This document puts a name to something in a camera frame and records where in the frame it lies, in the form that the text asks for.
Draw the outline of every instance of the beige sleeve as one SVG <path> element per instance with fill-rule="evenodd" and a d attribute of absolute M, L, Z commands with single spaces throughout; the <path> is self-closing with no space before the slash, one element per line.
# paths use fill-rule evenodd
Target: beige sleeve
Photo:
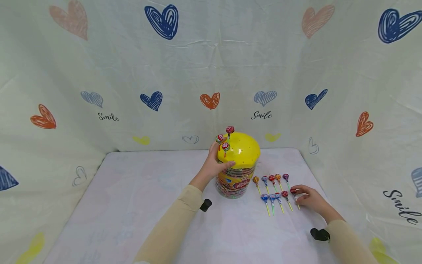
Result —
<path fill-rule="evenodd" d="M 133 262 L 172 263 L 202 203 L 202 192 L 192 185 L 186 186 L 152 229 Z"/>
<path fill-rule="evenodd" d="M 348 223 L 334 220 L 325 230 L 330 234 L 330 248 L 341 264 L 378 264 Z"/>

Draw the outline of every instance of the pink heart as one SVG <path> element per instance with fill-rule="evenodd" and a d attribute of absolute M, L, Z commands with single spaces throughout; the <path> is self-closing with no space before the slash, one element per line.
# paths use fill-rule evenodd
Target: pink heart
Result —
<path fill-rule="evenodd" d="M 70 0 L 68 12 L 54 5 L 49 8 L 54 21 L 70 33 L 88 40 L 88 18 L 85 9 L 78 0 Z"/>
<path fill-rule="evenodd" d="M 315 10 L 309 7 L 302 18 L 302 30 L 307 38 L 311 38 L 316 31 L 322 28 L 334 14 L 334 6 L 326 5 L 315 14 Z"/>

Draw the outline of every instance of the orange lollipop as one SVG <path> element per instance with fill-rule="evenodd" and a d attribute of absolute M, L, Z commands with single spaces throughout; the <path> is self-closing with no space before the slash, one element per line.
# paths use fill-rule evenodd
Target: orange lollipop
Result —
<path fill-rule="evenodd" d="M 283 191 L 283 187 L 281 186 L 281 182 L 280 182 L 280 180 L 281 180 L 281 175 L 280 175 L 280 174 L 276 174 L 274 177 L 276 178 L 277 182 L 279 183 L 280 188 L 281 188 L 281 191 Z"/>
<path fill-rule="evenodd" d="M 253 177 L 252 178 L 252 181 L 255 183 L 255 185 L 257 186 L 257 188 L 258 188 L 258 192 L 260 193 L 260 195 L 261 195 L 261 190 L 260 190 L 260 186 L 258 185 L 258 183 L 260 182 L 260 179 L 257 177 L 257 176 L 255 176 L 255 177 Z"/>

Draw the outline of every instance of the left hand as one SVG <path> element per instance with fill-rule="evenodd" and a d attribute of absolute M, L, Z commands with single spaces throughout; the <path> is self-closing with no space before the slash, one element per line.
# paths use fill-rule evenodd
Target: left hand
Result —
<path fill-rule="evenodd" d="M 218 152 L 218 143 L 214 142 L 209 151 L 208 151 L 208 157 L 204 162 L 204 165 L 202 165 L 201 170 L 198 172 L 198 175 L 201 175 L 208 180 L 211 180 L 214 178 L 217 174 L 219 174 L 222 170 L 228 169 L 236 164 L 234 161 L 229 161 L 226 163 L 218 163 L 217 162 L 217 152 Z"/>

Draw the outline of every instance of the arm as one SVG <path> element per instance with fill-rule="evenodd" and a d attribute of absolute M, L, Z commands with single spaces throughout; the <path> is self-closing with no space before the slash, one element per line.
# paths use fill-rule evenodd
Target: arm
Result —
<path fill-rule="evenodd" d="M 216 161 L 218 144 L 211 145 L 201 170 L 181 195 L 161 217 L 139 249 L 134 263 L 172 263 L 177 256 L 186 232 L 196 212 L 201 207 L 202 192 L 220 171 L 233 166 L 234 162 L 219 164 Z"/>
<path fill-rule="evenodd" d="M 318 191 L 305 185 L 296 185 L 292 189 L 296 189 L 297 194 L 304 194 L 297 199 L 299 205 L 314 210 L 325 219 L 325 230 L 330 234 L 330 248 L 342 264 L 378 264 L 350 225 Z"/>

